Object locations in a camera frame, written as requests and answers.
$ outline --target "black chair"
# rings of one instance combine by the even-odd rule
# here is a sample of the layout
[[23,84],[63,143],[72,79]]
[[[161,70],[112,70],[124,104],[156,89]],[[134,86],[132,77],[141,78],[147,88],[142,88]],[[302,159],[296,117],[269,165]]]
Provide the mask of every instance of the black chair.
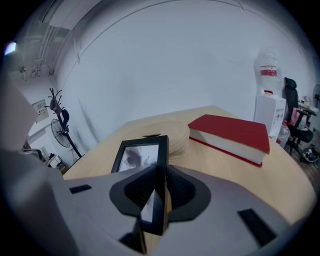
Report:
[[[298,107],[299,107],[298,93],[296,90],[297,84],[294,80],[289,79],[287,77],[284,78],[284,84],[285,84],[284,91],[285,91],[286,103],[288,105],[288,115],[286,117],[286,120],[288,122],[290,122],[294,108],[298,109]],[[290,153],[289,154],[291,155],[292,149],[295,149],[298,152],[298,154],[300,155],[300,160],[302,160],[303,153],[299,149],[299,144],[301,141],[303,141],[305,143],[310,142],[313,139],[314,134],[309,129],[308,130],[297,129],[303,116],[306,116],[307,122],[309,121],[309,118],[310,118],[310,113],[308,113],[307,111],[303,111],[301,109],[298,109],[297,111],[300,113],[297,122],[295,123],[294,126],[291,124],[288,125],[291,138],[288,140],[287,145],[290,146]]]

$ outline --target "picture frame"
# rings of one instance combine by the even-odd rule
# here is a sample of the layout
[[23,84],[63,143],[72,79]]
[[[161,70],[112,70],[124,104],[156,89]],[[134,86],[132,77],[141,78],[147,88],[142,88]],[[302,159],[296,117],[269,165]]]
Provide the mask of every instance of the picture frame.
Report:
[[[134,149],[132,150],[133,155],[141,153],[140,162],[139,159],[137,160],[137,156],[135,156],[136,161],[128,161],[126,157],[132,158],[133,155],[126,155],[126,149]],[[127,164],[127,170],[137,168],[145,164],[149,165],[150,162],[146,162],[145,160],[151,159],[152,162],[156,149],[156,161],[151,163],[156,168],[155,187],[148,202],[141,211],[141,226],[144,232],[161,236],[167,227],[165,220],[167,219],[166,170],[169,160],[168,136],[153,136],[122,141],[116,154],[111,173],[126,171],[126,168],[123,168],[124,164]]]

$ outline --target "wooden table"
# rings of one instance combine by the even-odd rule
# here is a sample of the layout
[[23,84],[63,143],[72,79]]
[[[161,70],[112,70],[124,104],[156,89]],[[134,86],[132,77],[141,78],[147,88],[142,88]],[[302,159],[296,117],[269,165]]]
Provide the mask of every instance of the wooden table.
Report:
[[[188,124],[204,114],[238,118],[218,107],[208,106],[127,122],[83,156],[63,177],[76,179],[110,174],[121,141],[128,132],[167,120]],[[269,143],[270,154],[263,159],[261,168],[191,139],[187,155],[174,164],[242,185],[293,224],[310,213],[317,200],[316,194],[296,162],[271,139]],[[147,246],[154,239],[146,238]]]

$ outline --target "floor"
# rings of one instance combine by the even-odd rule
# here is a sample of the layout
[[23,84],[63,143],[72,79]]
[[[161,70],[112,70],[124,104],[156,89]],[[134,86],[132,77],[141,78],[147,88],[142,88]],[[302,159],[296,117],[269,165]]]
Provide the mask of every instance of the floor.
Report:
[[[320,132],[313,131],[312,142],[314,142],[316,147],[320,150]],[[286,145],[284,147],[284,150],[289,153],[289,151],[290,151],[289,146]],[[300,156],[295,150],[292,151],[291,157],[296,161],[296,163],[304,171],[305,175],[310,180],[315,193],[317,195],[319,195],[319,192],[320,192],[320,162],[318,162],[317,166],[315,164],[300,162]]]

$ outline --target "red book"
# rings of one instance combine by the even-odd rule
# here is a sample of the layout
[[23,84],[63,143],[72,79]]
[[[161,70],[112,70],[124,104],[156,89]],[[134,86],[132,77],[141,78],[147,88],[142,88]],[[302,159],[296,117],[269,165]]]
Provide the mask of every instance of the red book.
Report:
[[190,139],[259,167],[270,153],[267,128],[262,123],[205,114],[188,126]]

